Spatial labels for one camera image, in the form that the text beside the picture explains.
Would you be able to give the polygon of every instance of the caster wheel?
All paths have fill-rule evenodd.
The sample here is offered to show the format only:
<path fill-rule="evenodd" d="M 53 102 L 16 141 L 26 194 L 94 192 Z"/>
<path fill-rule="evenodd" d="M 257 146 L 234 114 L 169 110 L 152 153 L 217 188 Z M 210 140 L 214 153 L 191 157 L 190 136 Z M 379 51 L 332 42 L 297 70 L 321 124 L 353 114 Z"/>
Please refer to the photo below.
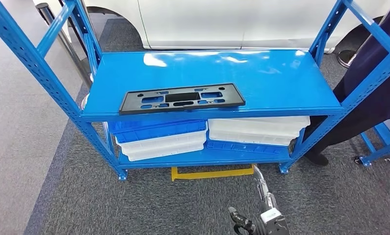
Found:
<path fill-rule="evenodd" d="M 353 158 L 353 161 L 358 164 L 358 165 L 362 165 L 362 161 L 361 161 L 361 158 L 360 157 L 355 157 Z"/>

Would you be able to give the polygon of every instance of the floor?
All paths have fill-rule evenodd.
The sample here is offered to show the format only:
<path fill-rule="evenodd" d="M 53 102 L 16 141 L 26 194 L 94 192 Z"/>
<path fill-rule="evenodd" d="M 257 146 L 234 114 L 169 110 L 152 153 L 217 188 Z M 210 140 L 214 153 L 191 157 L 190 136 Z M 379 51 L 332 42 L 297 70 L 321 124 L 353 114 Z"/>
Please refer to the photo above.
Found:
<path fill-rule="evenodd" d="M 37 44 L 46 26 L 33 3 L 2 2 Z M 142 49 L 125 20 L 90 17 L 104 50 Z M 338 49 L 361 41 L 348 38 Z M 81 101 L 87 89 L 67 58 L 55 44 L 46 60 Z M 345 69 L 332 54 L 325 55 L 322 72 L 334 87 Z M 390 163 L 363 168 L 351 161 L 366 153 L 356 137 L 326 150 L 328 167 L 300 160 L 281 176 L 275 165 L 260 165 L 293 235 L 390 234 Z M 258 203 L 250 176 L 173 183 L 170 169 L 161 168 L 131 170 L 127 182 L 115 180 L 0 40 L 0 234 L 233 234 L 227 207 L 256 219 Z"/>

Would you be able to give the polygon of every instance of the plastic plate holder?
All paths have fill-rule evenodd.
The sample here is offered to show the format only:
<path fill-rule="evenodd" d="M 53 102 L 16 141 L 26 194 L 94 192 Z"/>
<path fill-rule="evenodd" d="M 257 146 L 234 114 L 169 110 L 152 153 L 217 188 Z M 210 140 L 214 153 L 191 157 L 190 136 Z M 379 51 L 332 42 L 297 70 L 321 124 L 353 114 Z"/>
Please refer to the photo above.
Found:
<path fill-rule="evenodd" d="M 127 92 L 119 113 L 145 114 L 245 105 L 233 83 Z"/>

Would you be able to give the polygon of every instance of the blue shelf board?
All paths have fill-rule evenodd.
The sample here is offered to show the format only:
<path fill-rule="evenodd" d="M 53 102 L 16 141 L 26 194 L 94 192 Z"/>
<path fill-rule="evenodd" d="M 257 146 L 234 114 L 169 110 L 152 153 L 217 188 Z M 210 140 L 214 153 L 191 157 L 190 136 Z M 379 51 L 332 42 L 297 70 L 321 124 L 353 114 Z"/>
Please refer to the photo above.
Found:
<path fill-rule="evenodd" d="M 119 115 L 128 91 L 234 83 L 245 106 Z M 86 121 L 332 115 L 343 108 L 307 51 L 103 53 Z"/>
<path fill-rule="evenodd" d="M 384 145 L 390 144 L 390 130 L 383 122 L 376 125 L 373 129 L 378 134 L 379 139 Z"/>
<path fill-rule="evenodd" d="M 283 163 L 288 162 L 290 155 L 287 147 L 280 154 L 262 154 L 217 150 L 205 148 L 201 151 L 182 153 L 140 161 L 129 161 L 128 157 L 120 152 L 119 163 L 123 169 L 172 167 L 172 166 L 199 166 L 199 165 L 232 165 L 253 163 Z"/>

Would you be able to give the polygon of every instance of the white car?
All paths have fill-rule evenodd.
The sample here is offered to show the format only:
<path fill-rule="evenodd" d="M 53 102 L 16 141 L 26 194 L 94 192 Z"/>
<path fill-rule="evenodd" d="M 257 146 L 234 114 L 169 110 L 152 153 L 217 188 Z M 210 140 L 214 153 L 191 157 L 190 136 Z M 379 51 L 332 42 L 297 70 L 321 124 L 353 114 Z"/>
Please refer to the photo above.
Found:
<path fill-rule="evenodd" d="M 60 11 L 58 0 L 47 2 Z M 137 30 L 147 49 L 310 47 L 336 0 L 84 0 L 89 12 L 117 14 Z M 372 18 L 390 0 L 356 0 Z M 334 47 L 360 22 L 346 12 L 326 44 Z"/>

